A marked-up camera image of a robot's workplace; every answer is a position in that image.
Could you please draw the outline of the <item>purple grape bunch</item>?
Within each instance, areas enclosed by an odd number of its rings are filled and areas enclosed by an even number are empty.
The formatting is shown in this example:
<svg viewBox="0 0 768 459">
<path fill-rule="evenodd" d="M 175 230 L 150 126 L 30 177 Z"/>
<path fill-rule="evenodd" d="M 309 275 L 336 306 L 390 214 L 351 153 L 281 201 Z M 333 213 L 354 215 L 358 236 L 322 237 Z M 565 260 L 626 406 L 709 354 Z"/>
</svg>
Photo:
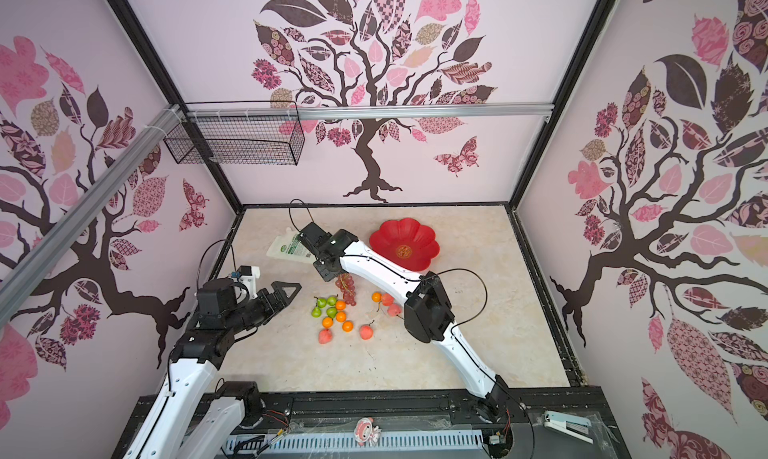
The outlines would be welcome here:
<svg viewBox="0 0 768 459">
<path fill-rule="evenodd" d="M 356 287 L 353 277 L 349 273 L 340 274 L 335 281 L 336 286 L 340 290 L 342 300 L 348 306 L 356 305 Z"/>
</svg>

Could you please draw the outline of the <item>peach with stem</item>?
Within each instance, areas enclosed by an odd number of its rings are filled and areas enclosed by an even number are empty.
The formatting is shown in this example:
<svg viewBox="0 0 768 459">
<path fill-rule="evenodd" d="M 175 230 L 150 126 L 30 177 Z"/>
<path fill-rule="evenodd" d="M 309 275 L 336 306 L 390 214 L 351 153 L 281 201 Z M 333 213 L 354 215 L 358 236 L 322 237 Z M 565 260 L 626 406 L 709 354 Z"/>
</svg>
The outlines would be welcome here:
<svg viewBox="0 0 768 459">
<path fill-rule="evenodd" d="M 387 314 L 391 317 L 400 316 L 402 314 L 402 307 L 397 303 L 393 303 L 387 308 Z"/>
</svg>

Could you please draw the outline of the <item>red flower fruit bowl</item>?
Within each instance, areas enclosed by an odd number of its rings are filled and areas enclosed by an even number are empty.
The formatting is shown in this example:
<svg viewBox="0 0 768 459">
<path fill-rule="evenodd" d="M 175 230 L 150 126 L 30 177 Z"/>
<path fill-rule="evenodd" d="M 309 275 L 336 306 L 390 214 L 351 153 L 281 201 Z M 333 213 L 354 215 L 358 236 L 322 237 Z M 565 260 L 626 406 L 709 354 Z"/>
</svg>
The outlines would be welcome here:
<svg viewBox="0 0 768 459">
<path fill-rule="evenodd" d="M 387 220 L 369 237 L 370 248 L 414 272 L 428 270 L 440 253 L 435 231 L 413 218 Z"/>
</svg>

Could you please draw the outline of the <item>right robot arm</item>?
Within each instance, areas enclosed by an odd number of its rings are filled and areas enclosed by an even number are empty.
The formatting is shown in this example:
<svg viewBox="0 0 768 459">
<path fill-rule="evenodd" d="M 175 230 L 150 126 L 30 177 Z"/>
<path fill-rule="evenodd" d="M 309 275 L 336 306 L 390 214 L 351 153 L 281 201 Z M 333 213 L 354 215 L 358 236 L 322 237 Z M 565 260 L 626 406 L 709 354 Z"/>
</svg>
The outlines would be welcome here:
<svg viewBox="0 0 768 459">
<path fill-rule="evenodd" d="M 331 234 L 310 222 L 300 229 L 298 239 L 315 258 L 313 266 L 324 281 L 350 273 L 391 295 L 403 309 L 407 332 L 438 347 L 457 369 L 467 392 L 477 400 L 479 416 L 491 422 L 507 412 L 510 389 L 460 330 L 438 273 L 408 271 L 345 229 Z"/>
</svg>

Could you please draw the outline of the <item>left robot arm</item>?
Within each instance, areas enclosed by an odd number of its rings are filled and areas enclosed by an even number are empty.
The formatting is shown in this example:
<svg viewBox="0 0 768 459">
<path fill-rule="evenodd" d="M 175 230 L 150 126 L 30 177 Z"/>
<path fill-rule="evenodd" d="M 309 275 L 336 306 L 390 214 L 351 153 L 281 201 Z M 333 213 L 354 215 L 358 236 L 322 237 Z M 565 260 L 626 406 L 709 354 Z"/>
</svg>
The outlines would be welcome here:
<svg viewBox="0 0 768 459">
<path fill-rule="evenodd" d="M 298 283 L 275 281 L 256 290 L 233 278 L 217 278 L 196 294 L 194 325 L 173 347 L 156 399 L 123 458 L 213 458 L 239 426 L 258 424 L 264 403 L 255 382 L 223 382 L 201 421 L 193 416 L 216 381 L 240 333 L 256 332 L 286 309 L 301 291 Z"/>
</svg>

